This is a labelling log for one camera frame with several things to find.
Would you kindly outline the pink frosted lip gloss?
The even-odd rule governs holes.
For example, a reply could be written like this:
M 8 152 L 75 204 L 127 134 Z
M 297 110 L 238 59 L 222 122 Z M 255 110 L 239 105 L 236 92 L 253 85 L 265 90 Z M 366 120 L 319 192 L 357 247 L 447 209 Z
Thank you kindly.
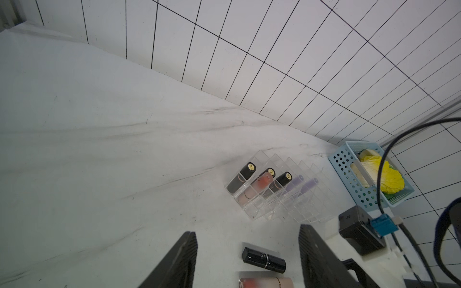
M 280 277 L 241 278 L 239 288 L 294 288 L 294 283 L 290 278 Z

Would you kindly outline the black gold-band lipstick top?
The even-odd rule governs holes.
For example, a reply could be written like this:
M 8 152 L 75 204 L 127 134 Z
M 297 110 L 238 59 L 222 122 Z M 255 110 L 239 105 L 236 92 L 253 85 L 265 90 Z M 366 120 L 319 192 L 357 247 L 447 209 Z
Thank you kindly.
M 262 194 L 263 198 L 264 199 L 268 199 L 269 197 L 271 197 L 273 194 L 277 193 L 279 190 L 281 190 L 282 188 L 284 188 L 288 183 L 290 183 L 292 181 L 292 175 L 289 173 L 289 172 L 285 172 L 284 174 L 282 174 L 281 176 L 279 176 L 278 178 L 276 178 L 276 180 L 274 180 L 269 186 L 268 188 L 264 191 L 264 193 Z

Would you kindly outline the black gold-band lipstick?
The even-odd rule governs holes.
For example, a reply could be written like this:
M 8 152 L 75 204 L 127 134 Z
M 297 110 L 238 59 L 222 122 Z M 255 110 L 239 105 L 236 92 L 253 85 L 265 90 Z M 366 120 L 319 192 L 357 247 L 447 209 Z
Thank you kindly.
M 268 199 L 269 197 L 271 197 L 273 194 L 277 193 L 279 190 L 281 190 L 282 188 L 284 188 L 288 183 L 290 183 L 292 181 L 292 175 L 289 173 L 289 172 L 285 172 L 284 174 L 282 174 L 281 176 L 279 176 L 278 178 L 276 178 L 276 180 L 274 180 L 269 186 L 268 188 L 264 191 L 264 193 L 262 194 L 263 198 L 264 199 Z
M 255 171 L 255 164 L 248 162 L 226 186 L 227 191 L 230 194 L 235 194 L 243 186 L 243 184 L 251 178 Z

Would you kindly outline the black gold-band lipstick Lessxcoco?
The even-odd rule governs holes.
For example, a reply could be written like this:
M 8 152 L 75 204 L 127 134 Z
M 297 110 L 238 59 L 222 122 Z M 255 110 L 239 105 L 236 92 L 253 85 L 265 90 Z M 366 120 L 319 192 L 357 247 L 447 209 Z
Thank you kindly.
M 265 173 L 269 173 L 272 177 L 276 176 L 276 171 L 273 168 L 267 168 L 259 175 L 259 177 L 263 176 Z

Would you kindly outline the lilac lip gloss tube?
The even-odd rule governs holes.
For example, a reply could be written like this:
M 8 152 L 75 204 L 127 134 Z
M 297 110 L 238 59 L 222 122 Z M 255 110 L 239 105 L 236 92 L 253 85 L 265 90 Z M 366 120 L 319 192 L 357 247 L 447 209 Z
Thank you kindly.
M 293 180 L 286 185 L 284 194 L 288 194 L 303 182 L 304 177 L 302 175 L 298 175 L 297 177 L 293 178 Z

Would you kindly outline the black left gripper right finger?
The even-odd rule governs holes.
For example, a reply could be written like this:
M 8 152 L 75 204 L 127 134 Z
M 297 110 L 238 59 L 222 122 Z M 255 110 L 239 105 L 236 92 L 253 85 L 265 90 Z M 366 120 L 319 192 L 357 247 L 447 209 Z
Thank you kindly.
M 298 244 L 307 288 L 378 287 L 353 259 L 340 261 L 313 226 L 300 226 Z

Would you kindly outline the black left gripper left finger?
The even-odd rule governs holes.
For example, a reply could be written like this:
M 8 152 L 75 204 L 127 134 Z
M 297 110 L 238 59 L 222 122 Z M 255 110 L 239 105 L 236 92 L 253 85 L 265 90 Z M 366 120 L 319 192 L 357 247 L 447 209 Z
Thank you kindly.
M 198 241 L 185 232 L 139 288 L 192 288 Z

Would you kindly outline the lilac tube black cap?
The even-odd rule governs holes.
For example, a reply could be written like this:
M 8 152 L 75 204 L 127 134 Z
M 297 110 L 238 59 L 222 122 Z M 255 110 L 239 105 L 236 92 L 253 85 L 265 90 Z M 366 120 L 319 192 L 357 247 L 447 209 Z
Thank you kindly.
M 306 183 L 304 183 L 300 188 L 296 190 L 296 193 L 294 194 L 294 196 L 304 195 L 307 192 L 312 191 L 318 184 L 319 184 L 318 178 L 313 178 L 311 180 L 308 180 Z

